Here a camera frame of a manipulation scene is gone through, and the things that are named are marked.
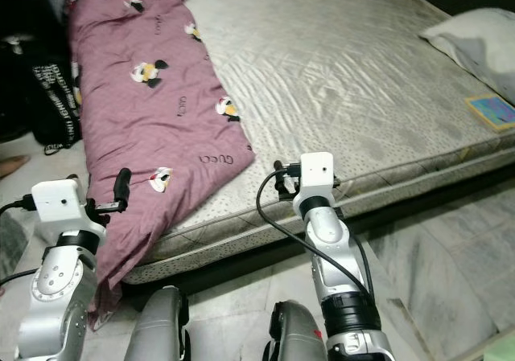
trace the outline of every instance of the mattress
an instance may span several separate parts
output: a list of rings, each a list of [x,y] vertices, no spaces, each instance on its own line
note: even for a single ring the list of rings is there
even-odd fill
[[[255,211],[273,162],[326,150],[348,216],[515,162],[464,99],[489,88],[417,34],[445,19],[421,0],[189,0],[256,161],[158,240],[126,276],[137,284],[281,239]],[[302,223],[273,186],[266,211]]]

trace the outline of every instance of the black bag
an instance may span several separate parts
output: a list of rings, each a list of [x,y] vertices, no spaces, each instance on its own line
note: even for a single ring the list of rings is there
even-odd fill
[[[70,64],[65,55],[49,54],[45,46],[21,35],[0,42],[0,63],[10,71],[0,88],[18,92],[24,114],[45,154],[69,148],[81,139],[79,105],[73,96]]]

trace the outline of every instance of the cartoon print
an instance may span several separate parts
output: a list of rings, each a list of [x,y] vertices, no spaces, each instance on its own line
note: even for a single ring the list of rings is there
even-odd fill
[[[240,120],[236,106],[234,106],[231,101],[231,97],[229,96],[222,97],[218,100],[218,103],[216,104],[216,112],[222,116],[227,116],[229,118],[227,121]]]
[[[142,13],[145,10],[142,0],[129,0],[128,2],[123,1],[123,4],[126,5],[126,7],[133,7],[138,13]]]
[[[164,192],[170,182],[172,171],[171,168],[161,166],[149,177],[148,182],[156,192]]]
[[[195,23],[190,22],[184,27],[184,31],[186,34],[191,35],[195,41],[202,42],[202,39],[200,39],[199,29],[196,28]]]
[[[80,94],[80,66],[75,61],[72,61],[72,85],[75,101],[77,101],[77,104],[82,105],[82,95]]]
[[[158,78],[159,70],[166,68],[168,68],[168,64],[162,59],[158,59],[153,64],[141,62],[133,69],[130,76],[136,82],[143,82],[150,88],[155,88],[161,82],[161,79]]]

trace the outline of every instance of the white pillow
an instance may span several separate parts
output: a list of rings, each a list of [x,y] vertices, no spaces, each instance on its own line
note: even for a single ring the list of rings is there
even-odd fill
[[[424,31],[422,38],[515,103],[515,13],[469,11]]]

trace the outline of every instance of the cable connector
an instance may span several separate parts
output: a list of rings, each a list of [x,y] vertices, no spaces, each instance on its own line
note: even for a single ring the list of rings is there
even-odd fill
[[[286,174],[291,178],[300,177],[300,162],[292,162],[291,164],[287,164],[285,168]]]
[[[23,208],[24,210],[27,210],[27,211],[35,211],[36,210],[35,202],[34,202],[34,198],[32,197],[32,194],[26,194],[22,197],[21,200],[17,200],[15,202],[13,202],[13,207]]]

